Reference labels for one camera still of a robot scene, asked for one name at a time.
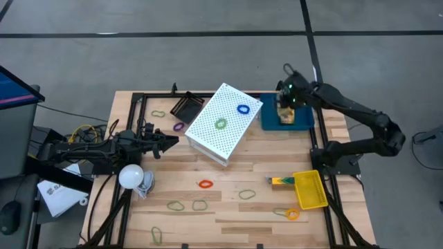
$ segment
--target blue tray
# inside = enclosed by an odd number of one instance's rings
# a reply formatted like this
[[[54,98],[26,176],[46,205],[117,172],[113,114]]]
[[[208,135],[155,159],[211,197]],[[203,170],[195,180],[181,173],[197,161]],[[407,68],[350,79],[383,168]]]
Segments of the blue tray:
[[[314,115],[311,107],[300,107],[296,110],[296,121],[293,124],[280,124],[276,109],[276,94],[260,94],[262,106],[262,129],[265,131],[306,131],[314,127]]]

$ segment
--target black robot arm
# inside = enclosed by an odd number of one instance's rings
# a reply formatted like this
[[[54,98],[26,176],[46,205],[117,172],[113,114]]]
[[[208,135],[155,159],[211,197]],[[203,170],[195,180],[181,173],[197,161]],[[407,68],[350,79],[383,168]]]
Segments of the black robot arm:
[[[373,138],[345,143],[329,141],[324,149],[316,152],[320,164],[334,167],[342,156],[366,153],[396,156],[400,152],[405,135],[386,114],[344,97],[330,84],[309,83],[297,71],[293,71],[292,75],[281,82],[280,87],[278,99],[281,107],[297,109],[306,104],[315,109],[333,109],[372,130]]]
[[[178,136],[165,135],[154,125],[147,123],[143,129],[134,133],[124,130],[113,135],[112,124],[109,137],[99,143],[64,142],[46,143],[39,160],[53,165],[66,160],[89,160],[93,164],[92,174],[117,174],[128,164],[139,164],[142,154],[152,151],[155,159],[160,158],[160,151],[165,152],[179,142]]]

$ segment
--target green object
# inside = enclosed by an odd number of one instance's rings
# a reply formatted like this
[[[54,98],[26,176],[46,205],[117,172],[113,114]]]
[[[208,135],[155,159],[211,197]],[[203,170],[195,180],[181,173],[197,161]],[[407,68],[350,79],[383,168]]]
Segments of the green object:
[[[224,129],[224,127],[226,127],[227,123],[228,123],[228,121],[226,119],[220,118],[216,121],[215,128],[216,129]]]
[[[166,115],[166,113],[165,113],[164,111],[153,110],[153,111],[151,112],[151,116],[154,116],[154,117],[160,117],[160,118],[162,118],[162,117],[164,117],[165,115]]]
[[[194,207],[195,203],[205,203],[205,207],[203,207],[203,208],[195,208]],[[196,200],[196,201],[194,201],[192,203],[192,210],[194,210],[194,211],[204,211],[204,210],[207,210],[207,209],[208,209],[208,204],[206,203],[205,200]]]
[[[160,232],[160,239],[159,239],[159,240],[157,240],[157,238],[155,237],[154,229],[157,229],[157,230]],[[162,238],[162,237],[163,237],[163,233],[161,232],[160,228],[158,228],[158,227],[152,227],[152,229],[151,229],[151,235],[152,235],[152,241],[154,242],[154,244],[155,244],[156,246],[161,245],[162,240],[163,240],[163,238]]]
[[[171,205],[174,205],[175,203],[179,204],[181,206],[181,208],[173,208],[171,207]],[[170,203],[168,203],[166,205],[166,207],[168,207],[169,210],[174,210],[174,211],[182,211],[185,209],[185,206],[183,204],[181,204],[180,201],[171,201]]]
[[[280,182],[284,184],[296,184],[296,180],[294,177],[282,177]]]
[[[286,217],[286,208],[283,208],[283,207],[276,207],[276,208],[274,208],[273,210],[272,210],[272,212],[274,213],[274,214],[277,214],[277,215],[280,215],[280,216],[283,216],[283,217]]]
[[[243,197],[242,196],[242,193],[244,193],[244,192],[251,192],[251,193],[253,193],[251,196],[246,196],[246,197]],[[242,191],[240,191],[239,193],[238,193],[238,196],[242,199],[242,200],[249,200],[249,199],[251,199],[251,198],[253,198],[254,196],[255,196],[255,191],[254,190],[242,190]]]

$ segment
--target orange rubber band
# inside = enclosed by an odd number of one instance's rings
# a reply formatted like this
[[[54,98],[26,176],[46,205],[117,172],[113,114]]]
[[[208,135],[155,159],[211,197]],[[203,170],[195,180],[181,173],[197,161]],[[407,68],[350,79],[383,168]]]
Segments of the orange rubber band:
[[[286,217],[290,221],[295,221],[296,219],[298,219],[299,216],[300,216],[300,212],[298,210],[290,209],[290,210],[286,211]]]
[[[202,180],[200,183],[199,183],[199,186],[201,187],[201,188],[210,188],[210,187],[212,187],[214,185],[214,183],[212,182],[212,181],[209,181],[209,180]]]

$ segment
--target white paper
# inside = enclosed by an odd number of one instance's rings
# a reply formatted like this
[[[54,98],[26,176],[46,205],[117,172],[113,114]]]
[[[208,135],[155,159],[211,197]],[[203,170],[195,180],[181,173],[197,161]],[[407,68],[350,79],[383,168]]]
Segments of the white paper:
[[[80,175],[80,168],[76,163],[63,170],[72,174],[75,172],[77,175]],[[60,216],[81,199],[88,196],[87,193],[72,190],[50,181],[42,181],[37,184],[37,186],[53,217]]]

